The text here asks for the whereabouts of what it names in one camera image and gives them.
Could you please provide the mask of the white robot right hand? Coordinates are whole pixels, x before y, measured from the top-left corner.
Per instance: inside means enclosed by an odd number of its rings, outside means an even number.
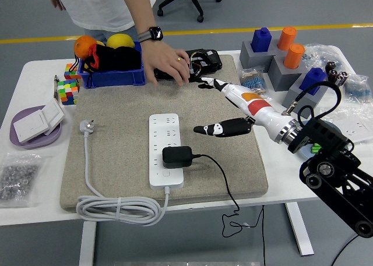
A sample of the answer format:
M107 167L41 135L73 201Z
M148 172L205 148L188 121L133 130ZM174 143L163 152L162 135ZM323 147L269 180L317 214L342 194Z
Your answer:
M252 125L257 125L263 126L270 139L278 144L289 144L297 135L299 124L292 116L277 112L266 100L248 87L210 77L203 77L200 81L224 94L235 107L246 114L246 117L196 126L193 129L195 133L215 137L233 137L248 134Z

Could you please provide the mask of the person's left hand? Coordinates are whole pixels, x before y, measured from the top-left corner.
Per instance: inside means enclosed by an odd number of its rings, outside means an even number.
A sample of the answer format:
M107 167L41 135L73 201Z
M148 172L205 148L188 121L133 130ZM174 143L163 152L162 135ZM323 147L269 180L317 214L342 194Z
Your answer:
M155 69L170 75L179 86L189 83L189 56L183 49L174 49L163 41L146 40L140 44L145 75L151 84L158 85Z

